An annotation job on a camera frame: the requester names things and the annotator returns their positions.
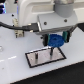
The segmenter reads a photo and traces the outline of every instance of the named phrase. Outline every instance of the white robot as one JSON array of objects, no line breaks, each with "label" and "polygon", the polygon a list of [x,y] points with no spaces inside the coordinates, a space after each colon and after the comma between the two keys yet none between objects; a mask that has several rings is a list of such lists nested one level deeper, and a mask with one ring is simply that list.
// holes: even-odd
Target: white robot
[{"label": "white robot", "polygon": [[[8,10],[9,10],[9,12],[16,11],[13,9],[14,2],[15,2],[15,0],[14,1],[6,0],[6,2],[5,2],[6,11],[8,11]],[[11,40],[10,39],[6,40],[7,42],[10,42],[9,44],[15,48],[14,49],[15,51],[14,52],[12,51],[11,54],[17,55],[17,56],[8,58],[7,63],[9,62],[10,64],[8,63],[6,65],[6,68],[7,68],[7,74],[11,71],[11,73],[10,73],[11,76],[9,76],[9,81],[7,81],[7,83],[15,82],[17,80],[21,80],[21,79],[24,79],[27,77],[32,77],[32,76],[40,74],[40,73],[54,70],[56,67],[57,67],[56,69],[58,69],[60,67],[71,65],[72,64],[71,62],[73,61],[72,60],[73,56],[71,57],[71,59],[66,59],[67,56],[65,56],[59,48],[53,48],[52,46],[47,46],[47,45],[50,40],[50,35],[57,34],[57,33],[59,34],[59,32],[63,32],[64,42],[66,42],[66,43],[69,42],[72,32],[77,28],[77,24],[78,24],[77,12],[74,10],[74,4],[81,3],[84,1],[81,0],[79,2],[79,0],[18,0],[17,2],[18,2],[16,4],[17,5],[16,6],[17,19],[12,18],[13,26],[5,24],[5,23],[1,22],[1,20],[0,20],[0,26],[15,30],[16,37],[22,37],[22,38],[14,38],[14,40],[12,37]],[[9,36],[13,36],[14,32],[12,32],[12,31],[8,31],[8,32],[10,34]],[[11,46],[10,45],[8,46],[8,45],[5,47],[7,47],[6,49],[10,50]],[[39,46],[40,46],[40,48],[41,47],[43,47],[43,48],[41,48],[40,50],[39,49],[33,50],[33,48],[37,48],[37,47],[39,48]],[[25,54],[25,53],[23,53],[24,50],[26,50],[26,51],[28,50],[28,53],[27,52],[25,52],[25,53],[26,53],[26,58],[27,58],[29,67],[25,62],[25,57],[23,55],[23,54]]]}]

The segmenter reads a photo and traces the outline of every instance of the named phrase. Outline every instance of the blue light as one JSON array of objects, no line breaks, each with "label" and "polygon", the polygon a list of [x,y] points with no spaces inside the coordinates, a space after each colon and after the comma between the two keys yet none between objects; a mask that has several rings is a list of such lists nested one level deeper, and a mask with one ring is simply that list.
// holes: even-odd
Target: blue light
[{"label": "blue light", "polygon": [[6,7],[5,7],[5,3],[4,3],[4,12],[6,13]]}]

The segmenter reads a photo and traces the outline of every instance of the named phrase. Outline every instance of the table surface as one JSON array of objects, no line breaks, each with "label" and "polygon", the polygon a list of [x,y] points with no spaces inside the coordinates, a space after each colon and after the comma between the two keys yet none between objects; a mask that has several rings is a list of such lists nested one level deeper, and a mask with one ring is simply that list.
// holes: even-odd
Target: table surface
[{"label": "table surface", "polygon": [[[11,17],[11,14],[3,14],[0,15],[0,21],[13,25],[12,19],[15,17]],[[0,28],[0,46],[3,47],[3,51],[0,52],[0,84],[13,83],[84,61],[84,33],[77,28],[70,42],[61,47],[67,57],[66,60],[29,68],[25,53],[43,47],[40,37],[26,32],[24,38],[16,39],[13,30]]]}]

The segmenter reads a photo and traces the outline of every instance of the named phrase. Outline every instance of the wire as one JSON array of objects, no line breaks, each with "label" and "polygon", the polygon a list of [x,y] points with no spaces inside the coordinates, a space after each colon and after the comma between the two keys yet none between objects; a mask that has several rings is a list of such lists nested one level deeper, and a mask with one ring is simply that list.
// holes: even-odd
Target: wire
[{"label": "wire", "polygon": [[0,26],[3,26],[3,27],[8,28],[8,29],[13,29],[13,30],[23,30],[22,27],[10,26],[10,25],[7,25],[7,24],[2,23],[2,22],[0,22]]},{"label": "wire", "polygon": [[37,23],[32,23],[31,25],[22,26],[22,27],[14,27],[14,26],[10,26],[10,25],[7,25],[5,23],[0,22],[0,26],[3,26],[3,27],[8,28],[8,29],[12,29],[12,30],[39,32],[39,27],[38,27]]}]

